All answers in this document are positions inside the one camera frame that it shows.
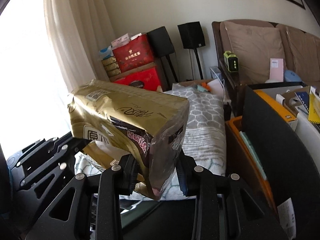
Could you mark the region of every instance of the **speaker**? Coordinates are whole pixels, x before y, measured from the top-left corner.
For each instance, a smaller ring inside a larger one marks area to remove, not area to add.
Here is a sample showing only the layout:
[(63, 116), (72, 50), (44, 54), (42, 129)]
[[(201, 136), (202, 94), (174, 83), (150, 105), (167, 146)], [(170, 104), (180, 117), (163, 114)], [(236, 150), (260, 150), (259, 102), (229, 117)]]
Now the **speaker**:
[(178, 25), (184, 49), (196, 49), (205, 46), (200, 22)]
[(162, 26), (147, 33), (151, 47), (157, 57), (164, 57), (174, 53), (174, 47), (170, 40), (167, 29)]

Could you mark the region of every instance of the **blue round object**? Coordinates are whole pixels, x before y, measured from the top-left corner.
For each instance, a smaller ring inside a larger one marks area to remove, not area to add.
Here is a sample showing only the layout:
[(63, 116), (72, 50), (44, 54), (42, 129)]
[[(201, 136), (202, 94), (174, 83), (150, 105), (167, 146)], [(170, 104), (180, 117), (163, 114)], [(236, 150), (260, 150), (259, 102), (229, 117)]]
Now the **blue round object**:
[(302, 82), (302, 79), (295, 72), (287, 69), (284, 72), (284, 81), (285, 82)]

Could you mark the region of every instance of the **patterned blanket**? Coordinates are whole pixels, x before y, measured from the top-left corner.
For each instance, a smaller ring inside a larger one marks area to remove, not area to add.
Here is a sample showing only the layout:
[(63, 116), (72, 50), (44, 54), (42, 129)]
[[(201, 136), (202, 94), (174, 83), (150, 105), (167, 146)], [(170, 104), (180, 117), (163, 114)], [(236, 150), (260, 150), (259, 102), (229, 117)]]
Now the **patterned blanket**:
[[(226, 172), (226, 136), (223, 117), (222, 97), (207, 92), (200, 92), (193, 87), (173, 85), (168, 94), (185, 97), (190, 101), (190, 114), (182, 149), (185, 155), (192, 156), (197, 165), (203, 166), (213, 174), (225, 175)], [(87, 175), (100, 173), (102, 170), (92, 165), (92, 159), (81, 153), (76, 156), (76, 173)], [(149, 200), (134, 192), (130, 196), (120, 196), (130, 200)], [(175, 173), (161, 200), (186, 199), (180, 191)]]

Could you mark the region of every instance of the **pink notebook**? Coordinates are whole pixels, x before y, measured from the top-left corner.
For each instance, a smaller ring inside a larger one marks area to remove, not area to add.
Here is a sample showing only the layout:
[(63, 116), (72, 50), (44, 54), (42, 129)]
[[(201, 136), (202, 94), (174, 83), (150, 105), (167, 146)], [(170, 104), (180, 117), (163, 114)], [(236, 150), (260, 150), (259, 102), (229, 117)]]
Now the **pink notebook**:
[(278, 82), (283, 82), (283, 76), (284, 76), (283, 58), (271, 58), (269, 79), (275, 80)]

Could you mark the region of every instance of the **white wall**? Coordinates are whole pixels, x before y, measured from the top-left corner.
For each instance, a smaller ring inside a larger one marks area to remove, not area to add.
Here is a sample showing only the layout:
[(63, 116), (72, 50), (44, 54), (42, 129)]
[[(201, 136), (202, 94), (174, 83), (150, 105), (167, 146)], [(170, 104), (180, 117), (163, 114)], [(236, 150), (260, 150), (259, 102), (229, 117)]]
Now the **white wall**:
[(191, 79), (190, 57), (183, 49), (177, 25), (200, 21), (206, 47), (200, 57), (207, 77), (209, 67), (217, 65), (211, 23), (228, 19), (258, 19), (282, 23), (320, 37), (320, 27), (310, 10), (287, 0), (104, 0), (116, 36), (148, 32), (165, 26), (176, 49), (181, 80)]

